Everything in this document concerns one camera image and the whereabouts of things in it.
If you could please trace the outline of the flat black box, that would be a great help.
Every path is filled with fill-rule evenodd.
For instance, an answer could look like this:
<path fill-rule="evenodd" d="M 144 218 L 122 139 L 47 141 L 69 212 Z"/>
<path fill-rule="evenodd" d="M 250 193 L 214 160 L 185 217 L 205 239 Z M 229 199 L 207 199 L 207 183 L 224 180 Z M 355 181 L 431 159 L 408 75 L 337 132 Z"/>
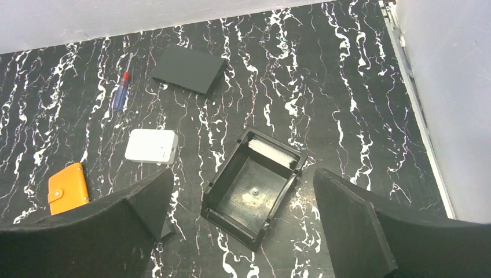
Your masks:
<path fill-rule="evenodd" d="M 216 88 L 226 66 L 227 61 L 222 57 L 171 45 L 150 76 L 159 82 L 208 95 Z"/>

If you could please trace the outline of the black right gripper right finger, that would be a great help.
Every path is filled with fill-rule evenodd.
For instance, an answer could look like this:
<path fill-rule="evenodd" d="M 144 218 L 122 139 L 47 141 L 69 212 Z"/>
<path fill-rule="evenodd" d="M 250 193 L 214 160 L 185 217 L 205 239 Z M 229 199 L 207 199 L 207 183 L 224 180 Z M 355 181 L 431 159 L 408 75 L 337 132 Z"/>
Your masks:
<path fill-rule="evenodd" d="M 415 210 L 317 169 L 314 193 L 336 277 L 489 277 L 490 225 Z"/>

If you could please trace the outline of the open black plastic box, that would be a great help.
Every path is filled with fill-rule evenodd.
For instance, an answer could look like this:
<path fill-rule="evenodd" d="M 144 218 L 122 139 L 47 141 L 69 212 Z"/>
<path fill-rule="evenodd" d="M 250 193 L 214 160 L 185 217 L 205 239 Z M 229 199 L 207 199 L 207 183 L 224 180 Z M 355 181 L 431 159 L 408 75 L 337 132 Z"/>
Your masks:
<path fill-rule="evenodd" d="M 248 147 L 257 139 L 295 158 L 286 168 Z M 200 215 L 253 252 L 259 250 L 287 192 L 302 175 L 307 155 L 247 126 L 203 193 Z"/>

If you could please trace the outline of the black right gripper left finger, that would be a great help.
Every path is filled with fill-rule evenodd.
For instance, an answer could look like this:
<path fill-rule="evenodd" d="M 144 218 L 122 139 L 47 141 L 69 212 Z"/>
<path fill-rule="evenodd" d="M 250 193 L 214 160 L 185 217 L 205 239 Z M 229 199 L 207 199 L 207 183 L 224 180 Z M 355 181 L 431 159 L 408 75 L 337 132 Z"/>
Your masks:
<path fill-rule="evenodd" d="M 2 277 L 143 277 L 173 229 L 170 169 L 34 223 L 1 228 Z"/>

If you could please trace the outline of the white rectangular box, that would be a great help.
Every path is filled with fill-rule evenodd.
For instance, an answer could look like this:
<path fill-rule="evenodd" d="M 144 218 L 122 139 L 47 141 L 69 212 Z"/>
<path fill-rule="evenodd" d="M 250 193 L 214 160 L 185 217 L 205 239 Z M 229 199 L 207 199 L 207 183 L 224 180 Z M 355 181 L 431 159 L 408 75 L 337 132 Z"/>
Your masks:
<path fill-rule="evenodd" d="M 177 148 L 178 134 L 173 130 L 134 129 L 124 157 L 132 162 L 173 164 Z"/>

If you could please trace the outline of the blue red screwdriver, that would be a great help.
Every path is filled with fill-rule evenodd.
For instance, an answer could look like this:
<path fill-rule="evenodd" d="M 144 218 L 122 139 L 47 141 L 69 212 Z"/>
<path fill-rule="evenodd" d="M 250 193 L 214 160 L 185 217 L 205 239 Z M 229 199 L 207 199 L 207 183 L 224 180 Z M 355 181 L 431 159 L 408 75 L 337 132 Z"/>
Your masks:
<path fill-rule="evenodd" d="M 113 111 L 122 111 L 124 109 L 124 104 L 126 102 L 127 91 L 128 91 L 128 86 L 129 86 L 129 82 L 130 82 L 129 68 L 130 68 L 130 64 L 131 64 L 133 57 L 134 57 L 134 53 L 130 53 L 127 67 L 126 67 L 122 77 L 120 78 L 119 87 L 118 87 L 116 94 L 114 96 L 114 99 L 113 99 L 113 103 L 112 103 Z"/>

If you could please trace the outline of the white cards stack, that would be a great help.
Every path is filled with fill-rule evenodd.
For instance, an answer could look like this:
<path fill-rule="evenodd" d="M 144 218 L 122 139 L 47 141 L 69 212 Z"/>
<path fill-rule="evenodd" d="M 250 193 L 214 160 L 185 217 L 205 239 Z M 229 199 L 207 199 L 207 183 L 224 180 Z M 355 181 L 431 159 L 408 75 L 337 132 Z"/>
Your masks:
<path fill-rule="evenodd" d="M 289 169 L 291 169 L 292 164 L 296 162 L 293 156 L 288 155 L 285 152 L 280 151 L 275 147 L 257 139 L 252 139 L 251 141 L 249 141 L 248 147 L 255 152 L 260 153 L 261 155 Z"/>

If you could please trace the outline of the aluminium side rail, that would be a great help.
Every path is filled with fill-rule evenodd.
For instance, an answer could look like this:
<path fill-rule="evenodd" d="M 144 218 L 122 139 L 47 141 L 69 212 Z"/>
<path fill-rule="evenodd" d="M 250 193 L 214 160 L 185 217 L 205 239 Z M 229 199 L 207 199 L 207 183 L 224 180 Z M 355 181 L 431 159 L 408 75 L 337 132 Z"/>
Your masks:
<path fill-rule="evenodd" d="M 409 61 L 409 56 L 406 52 L 406 46 L 404 36 L 400 29 L 400 24 L 397 19 L 396 1 L 379 1 L 379 6 L 384 17 L 386 27 L 389 31 L 389 36 L 394 49 L 395 56 L 398 60 L 400 67 L 402 80 L 404 81 L 407 94 L 411 101 L 411 106 L 416 117 L 417 125 L 420 130 L 420 134 L 423 140 L 423 144 L 426 148 L 426 153 L 432 168 L 433 175 L 435 176 L 438 186 L 439 194 L 442 198 L 442 202 L 445 208 L 446 216 L 451 219 L 456 218 L 455 211 L 450 201 L 448 191 L 441 174 L 437 157 L 431 142 L 430 133 L 428 130 L 427 122 L 424 116 L 423 107 L 420 102 L 419 94 L 416 87 L 416 82 L 413 76 L 413 71 Z"/>

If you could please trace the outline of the orange leather card holder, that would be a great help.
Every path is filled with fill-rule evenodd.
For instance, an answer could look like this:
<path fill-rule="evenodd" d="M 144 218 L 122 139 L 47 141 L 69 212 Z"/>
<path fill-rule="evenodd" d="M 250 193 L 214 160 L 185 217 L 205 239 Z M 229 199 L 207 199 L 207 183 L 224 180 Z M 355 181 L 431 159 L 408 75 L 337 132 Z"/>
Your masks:
<path fill-rule="evenodd" d="M 49 178 L 47 201 L 51 215 L 72 210 L 90 201 L 81 163 L 73 163 Z"/>

